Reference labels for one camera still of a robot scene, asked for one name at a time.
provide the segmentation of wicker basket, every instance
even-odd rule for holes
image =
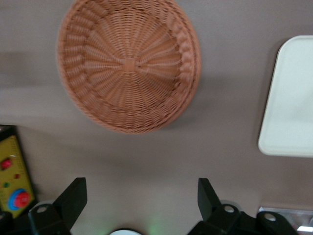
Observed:
[[[76,0],[62,23],[58,63],[88,117],[134,134],[175,120],[201,70],[196,34],[173,0]]]

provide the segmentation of blue button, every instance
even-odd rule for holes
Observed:
[[[8,208],[9,208],[10,210],[12,210],[12,211],[17,211],[17,210],[19,209],[18,207],[14,206],[14,201],[15,201],[16,197],[17,197],[21,192],[26,192],[26,190],[23,189],[23,188],[20,188],[20,189],[18,189],[18,190],[15,190],[15,191],[11,194],[11,196],[10,196],[10,198],[9,198],[9,200],[8,200]]]

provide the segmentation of yellow control panel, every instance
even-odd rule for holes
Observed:
[[[0,209],[21,215],[36,201],[15,129],[0,126]]]

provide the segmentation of white tray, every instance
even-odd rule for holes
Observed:
[[[291,38],[279,50],[259,149],[313,157],[313,36]]]

